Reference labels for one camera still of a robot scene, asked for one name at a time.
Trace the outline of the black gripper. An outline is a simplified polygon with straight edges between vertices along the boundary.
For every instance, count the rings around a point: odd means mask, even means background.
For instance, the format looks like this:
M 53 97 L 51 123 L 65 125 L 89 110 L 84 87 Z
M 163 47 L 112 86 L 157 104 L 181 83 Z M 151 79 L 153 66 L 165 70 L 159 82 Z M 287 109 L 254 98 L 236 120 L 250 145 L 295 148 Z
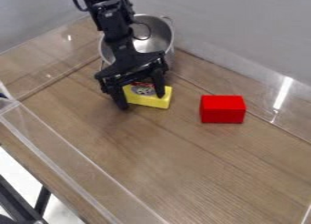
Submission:
M 152 79 L 156 96 L 161 98 L 165 95 L 164 74 L 168 71 L 165 53 L 139 53 L 131 38 L 104 43 L 112 50 L 115 62 L 95 75 L 95 78 L 101 91 L 111 96 L 117 108 L 128 109 L 123 86 L 147 77 Z

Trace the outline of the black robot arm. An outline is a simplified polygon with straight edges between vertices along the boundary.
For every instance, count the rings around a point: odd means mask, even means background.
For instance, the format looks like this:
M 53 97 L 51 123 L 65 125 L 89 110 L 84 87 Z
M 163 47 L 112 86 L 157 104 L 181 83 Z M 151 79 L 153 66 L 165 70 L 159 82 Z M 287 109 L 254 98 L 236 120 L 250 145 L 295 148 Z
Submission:
M 164 75 L 168 71 L 165 52 L 139 52 L 133 45 L 132 25 L 135 12 L 129 0 L 73 0 L 76 8 L 88 12 L 97 30 L 103 32 L 103 42 L 115 56 L 115 62 L 96 74 L 101 92 L 108 94 L 120 109 L 128 109 L 123 87 L 149 78 L 157 97 L 165 95 Z

